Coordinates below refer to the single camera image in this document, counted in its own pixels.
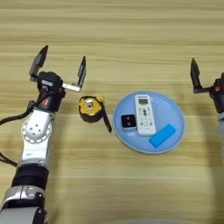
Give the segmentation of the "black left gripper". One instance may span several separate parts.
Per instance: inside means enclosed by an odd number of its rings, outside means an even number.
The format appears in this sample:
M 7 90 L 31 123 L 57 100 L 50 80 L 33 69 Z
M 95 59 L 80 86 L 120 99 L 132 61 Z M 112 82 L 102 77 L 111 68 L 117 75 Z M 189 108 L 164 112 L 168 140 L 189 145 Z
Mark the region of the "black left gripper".
M 66 96 L 66 90 L 79 92 L 86 77 L 86 57 L 83 57 L 78 71 L 78 83 L 68 85 L 56 73 L 39 73 L 39 69 L 44 65 L 48 46 L 44 46 L 37 56 L 34 58 L 29 75 L 31 81 L 38 84 L 38 109 L 43 109 L 51 112 L 57 112 L 60 108 L 62 99 Z

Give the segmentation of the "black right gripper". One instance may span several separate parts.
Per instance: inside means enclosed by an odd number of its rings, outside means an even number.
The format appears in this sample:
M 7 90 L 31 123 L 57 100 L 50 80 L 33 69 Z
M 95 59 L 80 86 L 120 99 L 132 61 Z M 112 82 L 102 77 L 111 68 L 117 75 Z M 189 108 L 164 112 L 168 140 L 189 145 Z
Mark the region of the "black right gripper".
M 195 94 L 209 93 L 218 114 L 224 112 L 224 72 L 216 79 L 211 87 L 202 87 L 200 84 L 200 70 L 195 58 L 192 58 L 190 75 L 192 78 L 193 92 Z

